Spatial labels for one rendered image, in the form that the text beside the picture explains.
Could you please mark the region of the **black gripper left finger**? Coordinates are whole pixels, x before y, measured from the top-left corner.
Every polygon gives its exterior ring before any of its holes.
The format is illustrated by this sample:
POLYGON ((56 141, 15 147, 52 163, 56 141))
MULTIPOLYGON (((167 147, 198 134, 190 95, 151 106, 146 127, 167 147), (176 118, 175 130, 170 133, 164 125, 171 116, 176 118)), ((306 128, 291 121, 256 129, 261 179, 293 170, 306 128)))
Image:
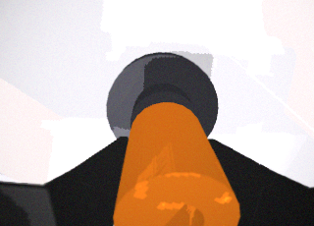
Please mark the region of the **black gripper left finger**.
POLYGON ((0 226, 114 226, 129 138, 44 184, 0 181, 0 226))

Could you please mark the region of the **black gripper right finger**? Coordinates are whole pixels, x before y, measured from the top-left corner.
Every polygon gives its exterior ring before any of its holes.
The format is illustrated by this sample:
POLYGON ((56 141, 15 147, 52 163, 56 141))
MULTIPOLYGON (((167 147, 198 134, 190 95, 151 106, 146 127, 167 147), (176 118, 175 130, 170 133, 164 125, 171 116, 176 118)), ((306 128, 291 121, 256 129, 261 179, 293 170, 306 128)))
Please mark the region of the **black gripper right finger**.
POLYGON ((279 174, 218 140, 207 140, 238 200, 237 226, 314 226, 314 187, 279 174))

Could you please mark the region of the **orange knob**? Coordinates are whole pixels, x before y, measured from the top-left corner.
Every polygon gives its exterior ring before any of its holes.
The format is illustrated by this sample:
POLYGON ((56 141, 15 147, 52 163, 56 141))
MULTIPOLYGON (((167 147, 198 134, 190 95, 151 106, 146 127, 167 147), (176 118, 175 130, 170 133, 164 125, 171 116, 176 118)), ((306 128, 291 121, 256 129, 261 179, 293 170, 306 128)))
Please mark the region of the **orange knob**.
POLYGON ((132 123, 114 226, 237 226, 238 200, 197 117, 174 102, 132 123))

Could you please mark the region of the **grey round pedestal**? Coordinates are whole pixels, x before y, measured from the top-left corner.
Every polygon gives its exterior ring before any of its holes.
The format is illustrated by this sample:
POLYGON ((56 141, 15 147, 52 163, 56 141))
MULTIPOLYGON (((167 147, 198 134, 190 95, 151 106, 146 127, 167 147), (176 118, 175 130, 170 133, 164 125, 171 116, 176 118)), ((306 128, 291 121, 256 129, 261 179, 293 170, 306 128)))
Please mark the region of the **grey round pedestal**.
POLYGON ((107 95, 106 118, 115 139, 129 137, 137 115, 162 102, 191 110, 208 139, 219 110, 216 89, 196 64, 165 52, 133 59, 114 79, 107 95))

